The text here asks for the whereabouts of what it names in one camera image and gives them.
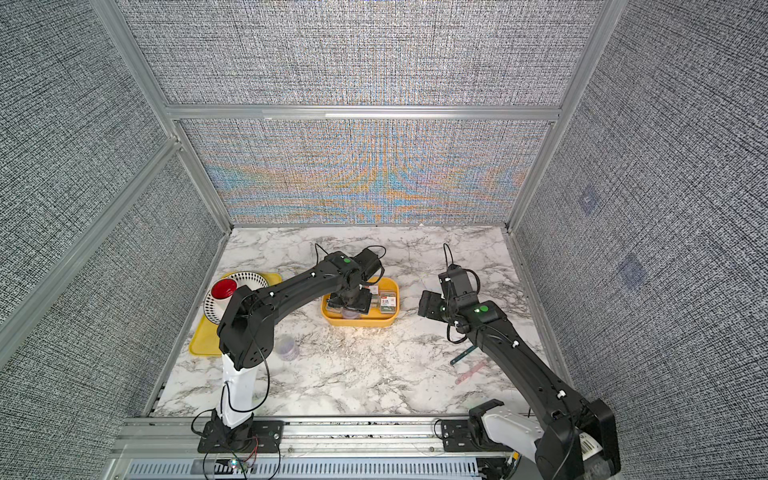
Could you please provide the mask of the yellow plastic storage box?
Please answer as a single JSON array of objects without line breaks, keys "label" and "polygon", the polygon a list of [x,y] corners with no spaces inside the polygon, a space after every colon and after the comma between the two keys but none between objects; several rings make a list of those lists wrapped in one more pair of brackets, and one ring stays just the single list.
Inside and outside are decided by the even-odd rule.
[{"label": "yellow plastic storage box", "polygon": [[323,317],[330,325],[337,327],[367,327],[367,328],[385,328],[389,327],[400,313],[402,306],[399,285],[389,277],[383,277],[377,284],[379,291],[395,291],[398,295],[398,309],[393,315],[383,315],[379,310],[379,303],[371,302],[370,311],[367,315],[350,311],[345,313],[340,309],[332,309],[328,306],[329,295],[322,298],[321,312]]}]

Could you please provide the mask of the clear round paper clip jar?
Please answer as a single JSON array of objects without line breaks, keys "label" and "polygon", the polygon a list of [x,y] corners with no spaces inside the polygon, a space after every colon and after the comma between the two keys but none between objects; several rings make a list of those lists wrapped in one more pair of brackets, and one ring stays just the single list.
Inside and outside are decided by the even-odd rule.
[{"label": "clear round paper clip jar", "polygon": [[299,356],[299,345],[297,341],[289,335],[280,335],[274,343],[274,353],[284,362],[296,360]]}]

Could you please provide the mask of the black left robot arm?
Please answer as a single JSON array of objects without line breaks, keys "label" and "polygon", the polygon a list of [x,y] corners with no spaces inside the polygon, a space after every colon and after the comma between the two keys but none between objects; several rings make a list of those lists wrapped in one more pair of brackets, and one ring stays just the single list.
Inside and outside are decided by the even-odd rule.
[{"label": "black left robot arm", "polygon": [[275,327],[306,304],[328,296],[331,306],[366,314],[372,294],[385,272],[374,245],[355,256],[328,253],[310,269],[274,286],[238,288],[217,327],[223,362],[223,387],[217,406],[221,423],[230,429],[252,419],[255,369],[266,363],[275,343]]}]

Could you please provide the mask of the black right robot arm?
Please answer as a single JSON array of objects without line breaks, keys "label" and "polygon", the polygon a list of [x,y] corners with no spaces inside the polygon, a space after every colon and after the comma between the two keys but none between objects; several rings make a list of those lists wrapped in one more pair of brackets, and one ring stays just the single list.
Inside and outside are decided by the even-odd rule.
[{"label": "black right robot arm", "polygon": [[602,400],[588,400],[525,343],[503,310],[481,301],[476,274],[456,264],[439,274],[439,292],[423,291],[418,314],[464,335],[520,392],[535,418],[523,419],[501,401],[471,409],[472,443],[508,447],[531,459],[544,479],[609,479],[621,470],[616,419]]}]

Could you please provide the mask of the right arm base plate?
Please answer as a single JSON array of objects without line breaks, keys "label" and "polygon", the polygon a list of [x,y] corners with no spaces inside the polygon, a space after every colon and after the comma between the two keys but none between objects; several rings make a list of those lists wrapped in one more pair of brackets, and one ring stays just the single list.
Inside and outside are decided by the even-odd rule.
[{"label": "right arm base plate", "polygon": [[436,426],[438,438],[446,452],[511,452],[503,444],[493,442],[483,427],[473,419],[441,419]]}]

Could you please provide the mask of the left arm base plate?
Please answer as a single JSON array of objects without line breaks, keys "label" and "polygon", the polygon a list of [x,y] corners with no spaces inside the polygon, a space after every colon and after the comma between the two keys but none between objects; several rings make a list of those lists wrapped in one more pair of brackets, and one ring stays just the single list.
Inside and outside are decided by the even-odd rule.
[{"label": "left arm base plate", "polygon": [[221,419],[209,420],[203,429],[197,452],[250,454],[277,453],[285,423],[279,420],[248,419],[237,427],[228,427]]}]

